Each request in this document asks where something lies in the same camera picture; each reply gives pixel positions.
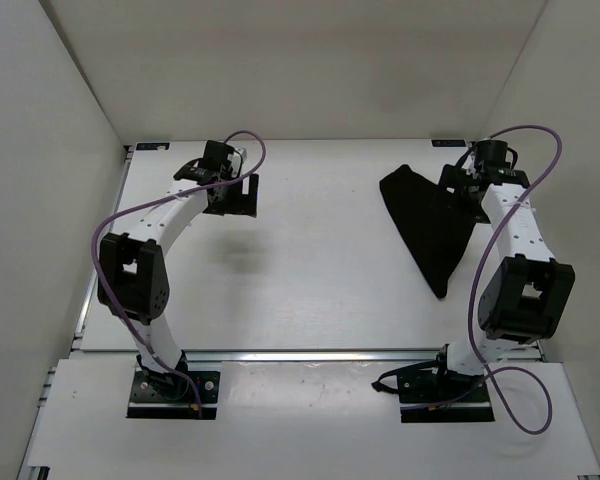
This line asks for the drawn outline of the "black skirt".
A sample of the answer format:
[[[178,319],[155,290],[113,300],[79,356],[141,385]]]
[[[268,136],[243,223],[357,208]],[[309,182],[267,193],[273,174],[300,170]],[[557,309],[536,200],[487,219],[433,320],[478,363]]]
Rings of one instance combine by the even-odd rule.
[[[447,296],[476,222],[431,208],[436,184],[403,164],[379,181],[387,211],[434,296]]]

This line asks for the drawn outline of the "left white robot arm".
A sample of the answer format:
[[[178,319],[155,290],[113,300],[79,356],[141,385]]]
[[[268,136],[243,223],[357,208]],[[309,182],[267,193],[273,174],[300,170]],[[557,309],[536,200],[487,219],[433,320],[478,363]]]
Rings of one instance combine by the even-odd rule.
[[[189,373],[165,317],[167,253],[201,214],[257,215],[259,176],[241,176],[246,150],[217,142],[211,146],[211,152],[174,174],[163,203],[150,207],[133,227],[100,240],[98,300],[126,323],[146,381],[168,398],[186,392]],[[245,180],[247,191],[242,190]]]

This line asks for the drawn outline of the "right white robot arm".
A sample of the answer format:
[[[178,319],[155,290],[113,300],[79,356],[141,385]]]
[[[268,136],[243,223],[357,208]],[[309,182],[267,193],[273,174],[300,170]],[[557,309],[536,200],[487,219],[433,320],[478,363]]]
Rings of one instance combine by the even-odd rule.
[[[538,228],[526,191],[526,174],[507,162],[444,167],[435,206],[453,220],[492,228],[488,249],[499,265],[484,289],[472,285],[469,335],[445,348],[446,365],[428,376],[429,391],[451,400],[465,376],[520,345],[554,335],[575,283],[571,265],[560,263]]]

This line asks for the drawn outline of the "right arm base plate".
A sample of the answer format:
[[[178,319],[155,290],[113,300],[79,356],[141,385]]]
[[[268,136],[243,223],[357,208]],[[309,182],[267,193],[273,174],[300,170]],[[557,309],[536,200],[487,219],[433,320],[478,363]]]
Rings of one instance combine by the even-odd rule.
[[[481,376],[420,369],[397,375],[403,424],[489,423],[495,420]]]

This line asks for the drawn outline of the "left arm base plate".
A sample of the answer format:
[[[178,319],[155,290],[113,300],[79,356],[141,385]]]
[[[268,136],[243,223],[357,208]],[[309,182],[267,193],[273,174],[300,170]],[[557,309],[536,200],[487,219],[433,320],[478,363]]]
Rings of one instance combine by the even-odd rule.
[[[174,386],[159,386],[137,368],[134,372],[127,405],[129,419],[215,420],[219,400],[221,372],[190,371],[200,403],[189,383],[177,380]]]

